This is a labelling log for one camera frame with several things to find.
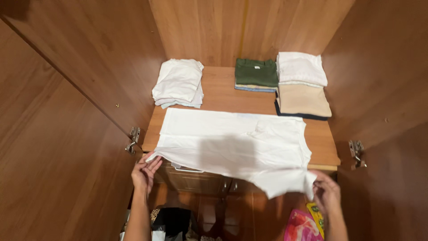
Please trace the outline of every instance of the folded green shirt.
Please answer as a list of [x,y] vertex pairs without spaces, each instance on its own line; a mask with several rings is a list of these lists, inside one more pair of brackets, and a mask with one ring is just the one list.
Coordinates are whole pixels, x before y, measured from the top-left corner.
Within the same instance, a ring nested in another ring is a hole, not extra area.
[[236,84],[278,87],[278,74],[273,60],[236,59]]

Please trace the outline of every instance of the left hand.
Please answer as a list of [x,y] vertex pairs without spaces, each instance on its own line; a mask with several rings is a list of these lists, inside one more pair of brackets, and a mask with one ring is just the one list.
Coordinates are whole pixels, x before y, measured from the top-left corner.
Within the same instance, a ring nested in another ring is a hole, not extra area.
[[157,156],[150,163],[146,160],[153,154],[153,151],[143,156],[140,161],[135,164],[132,170],[131,177],[134,184],[134,193],[140,193],[149,197],[153,187],[153,177],[156,170],[161,166],[161,157]]

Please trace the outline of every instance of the drawer handle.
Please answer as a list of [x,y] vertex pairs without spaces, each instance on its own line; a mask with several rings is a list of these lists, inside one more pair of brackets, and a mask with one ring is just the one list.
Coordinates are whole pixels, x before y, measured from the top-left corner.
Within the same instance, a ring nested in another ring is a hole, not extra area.
[[176,171],[181,171],[181,172],[196,172],[196,173],[203,173],[204,171],[198,171],[198,170],[186,170],[186,169],[180,169],[180,168],[176,168],[174,167]]

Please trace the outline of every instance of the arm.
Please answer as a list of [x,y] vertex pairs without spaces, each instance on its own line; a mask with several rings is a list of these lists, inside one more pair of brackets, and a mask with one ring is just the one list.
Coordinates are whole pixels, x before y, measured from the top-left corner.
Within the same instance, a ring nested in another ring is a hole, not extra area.
[[154,174],[162,164],[160,157],[157,157],[150,163],[146,163],[146,159],[152,154],[153,152],[141,158],[135,164],[131,173],[134,184],[134,197],[132,199],[131,214],[125,231],[124,241],[152,240],[147,199],[152,191]]
[[325,239],[327,241],[347,241],[345,220],[340,206],[340,187],[328,175],[312,171],[317,175],[314,182],[314,202],[325,221]]

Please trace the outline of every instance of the folded beige shirt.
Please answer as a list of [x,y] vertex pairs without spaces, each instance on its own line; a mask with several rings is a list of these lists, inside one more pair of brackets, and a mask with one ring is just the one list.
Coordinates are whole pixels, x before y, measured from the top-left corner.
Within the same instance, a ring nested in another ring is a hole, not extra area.
[[303,84],[280,84],[278,105],[281,113],[331,117],[330,105],[325,98],[324,88]]

